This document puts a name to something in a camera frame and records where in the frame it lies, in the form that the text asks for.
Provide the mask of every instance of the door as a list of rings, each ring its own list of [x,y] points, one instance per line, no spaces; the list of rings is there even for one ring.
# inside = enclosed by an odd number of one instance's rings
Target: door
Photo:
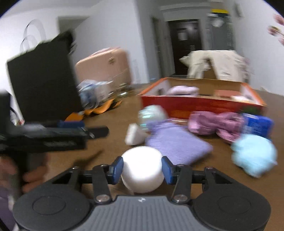
[[[160,70],[160,78],[165,77],[164,75],[164,68],[163,68],[163,56],[162,56],[162,48],[161,48],[161,35],[160,35],[160,28],[159,24],[160,21],[157,18],[152,17],[152,24],[154,29],[154,41],[155,41],[155,48],[158,58],[159,70]]]
[[[202,50],[199,22],[193,20],[169,21],[176,75],[187,75],[188,67],[180,58],[192,51]]]

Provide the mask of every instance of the purple sleeve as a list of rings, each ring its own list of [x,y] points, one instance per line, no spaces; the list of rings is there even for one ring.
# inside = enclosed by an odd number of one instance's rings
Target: purple sleeve
[[[15,226],[15,220],[12,212],[8,208],[8,190],[0,187],[0,219],[7,228],[12,231]]]

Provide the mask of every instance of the purple fabric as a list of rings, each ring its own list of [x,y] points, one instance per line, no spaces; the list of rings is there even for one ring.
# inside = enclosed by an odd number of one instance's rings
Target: purple fabric
[[[241,135],[244,117],[234,112],[219,115],[213,112],[193,112],[188,129],[198,135],[212,135],[215,132],[228,143],[235,142]]]
[[[0,219],[9,230],[13,230],[16,223],[8,208],[8,193],[7,189],[0,187]]]
[[[190,165],[213,150],[210,144],[169,120],[150,122],[148,128],[151,136],[146,145],[159,150],[174,165]]]
[[[188,86],[175,86],[168,90],[167,95],[198,95],[199,88]]]

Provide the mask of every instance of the lavender cloth bag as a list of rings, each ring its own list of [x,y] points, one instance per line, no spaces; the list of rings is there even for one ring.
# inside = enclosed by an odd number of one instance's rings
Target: lavender cloth bag
[[[174,165],[190,165],[213,150],[209,143],[169,120],[153,121],[147,126],[151,136],[146,139],[146,145],[159,150]]]

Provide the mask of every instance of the open cardboard box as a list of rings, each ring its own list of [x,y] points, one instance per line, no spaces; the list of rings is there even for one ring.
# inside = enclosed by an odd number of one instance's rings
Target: open cardboard box
[[[199,96],[167,96],[166,92],[174,86],[195,86],[199,88]],[[238,91],[241,95],[252,100],[252,103],[243,103],[229,98],[215,96],[216,90]],[[169,117],[188,119],[194,111],[243,112],[260,115],[266,108],[265,102],[247,84],[214,79],[176,79],[162,78],[142,91],[139,96],[143,107],[149,105],[162,106]]]

